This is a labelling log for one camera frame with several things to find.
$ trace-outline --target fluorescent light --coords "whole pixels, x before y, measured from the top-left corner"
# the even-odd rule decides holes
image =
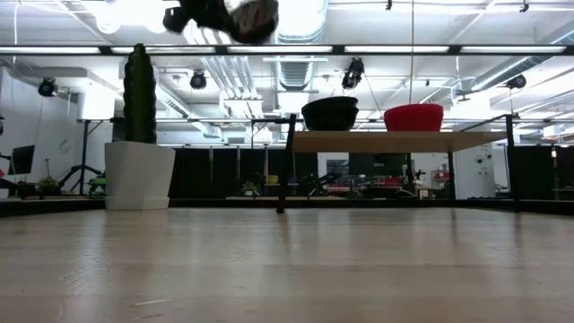
[[[185,122],[189,122],[188,119],[168,119],[168,118],[159,118],[159,119],[155,119],[155,122],[157,123],[185,123]]]
[[[461,53],[561,53],[566,46],[464,46]]]
[[[233,119],[233,118],[219,118],[219,119],[203,119],[200,118],[197,122],[213,122],[213,123],[251,123],[251,119]]]
[[[266,63],[325,63],[328,58],[319,57],[263,57]]]
[[[346,53],[446,53],[448,46],[345,46]]]
[[[116,54],[130,54],[134,51],[133,47],[130,46],[115,46],[111,50]],[[150,55],[157,54],[212,54],[215,53],[215,48],[213,47],[146,47],[145,52]]]
[[[385,122],[382,118],[358,118],[355,119],[355,123],[369,123],[369,122]]]
[[[0,47],[0,54],[12,55],[69,55],[69,54],[99,54],[100,49],[97,47],[30,47],[30,46],[13,46]]]
[[[230,53],[329,53],[333,50],[332,46],[232,46],[228,48]]]

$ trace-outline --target table top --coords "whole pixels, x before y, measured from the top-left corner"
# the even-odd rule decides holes
[[[297,153],[449,153],[506,139],[503,132],[300,131],[293,137]]]

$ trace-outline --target black blurry object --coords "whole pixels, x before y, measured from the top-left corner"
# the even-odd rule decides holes
[[[38,94],[45,98],[53,98],[57,96],[56,79],[53,77],[44,77],[44,80],[38,87]]]
[[[520,74],[519,76],[513,78],[512,80],[506,82],[506,87],[509,89],[522,89],[526,86],[526,78]]]
[[[314,131],[349,131],[357,118],[357,103],[353,97],[332,97],[315,100],[301,109],[305,125]]]
[[[253,0],[229,13],[223,0],[179,0],[180,7],[167,9],[163,26],[180,34],[190,20],[197,27],[228,33],[243,44],[260,44],[269,40],[279,23],[276,0]]]
[[[194,75],[191,77],[191,81],[189,81],[189,86],[191,86],[192,89],[203,90],[205,86],[207,86],[204,73],[205,71],[201,70],[194,71]]]
[[[357,87],[361,82],[361,75],[365,73],[365,65],[360,57],[353,57],[349,68],[344,73],[341,85],[345,90],[351,90]]]

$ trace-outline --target security camera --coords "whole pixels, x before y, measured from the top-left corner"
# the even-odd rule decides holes
[[[522,89],[526,86],[526,78],[520,74],[519,76],[511,79],[510,81],[505,83],[505,86],[509,89]]]
[[[365,73],[365,65],[360,57],[353,57],[349,68],[344,73],[341,85],[345,90],[351,90],[357,87],[361,82],[361,75]]]
[[[44,81],[38,87],[38,94],[45,98],[57,96],[56,79],[53,77],[44,77]]]
[[[194,71],[194,75],[191,77],[191,81],[189,81],[189,86],[194,90],[203,90],[207,85],[204,74],[205,71],[203,70]]]

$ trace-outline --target computer screen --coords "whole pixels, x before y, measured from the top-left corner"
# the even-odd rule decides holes
[[[8,175],[30,174],[34,160],[34,146],[18,147],[12,150]]]

